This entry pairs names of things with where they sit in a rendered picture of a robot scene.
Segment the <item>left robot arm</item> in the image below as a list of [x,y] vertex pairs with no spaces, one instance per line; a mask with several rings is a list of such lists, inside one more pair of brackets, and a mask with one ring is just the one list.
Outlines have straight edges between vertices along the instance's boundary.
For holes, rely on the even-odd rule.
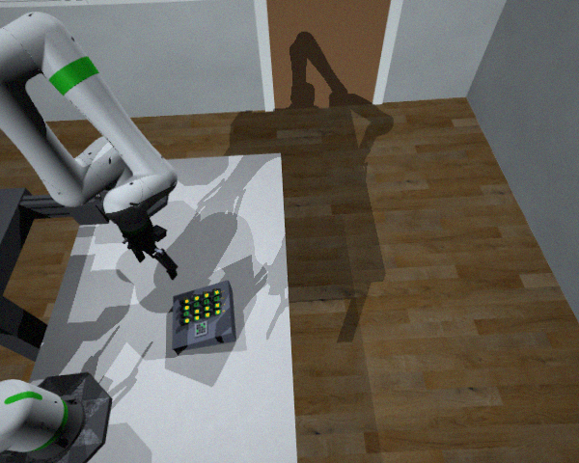
[[[75,158],[26,92],[27,81],[40,73],[103,136]],[[166,236],[147,211],[175,189],[175,169],[137,128],[66,26],[50,14],[27,13],[0,29],[0,128],[57,203],[80,206],[101,197],[123,244]]]

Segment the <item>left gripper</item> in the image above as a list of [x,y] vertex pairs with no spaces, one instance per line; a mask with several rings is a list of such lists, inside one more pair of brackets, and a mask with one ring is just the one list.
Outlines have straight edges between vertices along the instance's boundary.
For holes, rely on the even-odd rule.
[[[161,250],[159,250],[156,247],[154,234],[148,241],[141,244],[131,244],[128,242],[127,249],[132,250],[135,257],[138,259],[140,263],[145,259],[145,255],[142,252],[145,251],[146,254],[149,254],[153,259],[159,261],[167,269],[166,272],[169,274],[171,280],[174,280],[178,275],[177,271],[175,271],[178,268],[178,266],[166,254],[164,249],[161,248]],[[153,255],[154,253],[155,255]]]

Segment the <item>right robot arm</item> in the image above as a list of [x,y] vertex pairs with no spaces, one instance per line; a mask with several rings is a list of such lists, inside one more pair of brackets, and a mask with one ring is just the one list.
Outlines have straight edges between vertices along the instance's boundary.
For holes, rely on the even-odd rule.
[[56,457],[76,441],[84,421],[84,407],[71,395],[55,395],[21,380],[0,382],[3,457],[19,451],[35,459]]

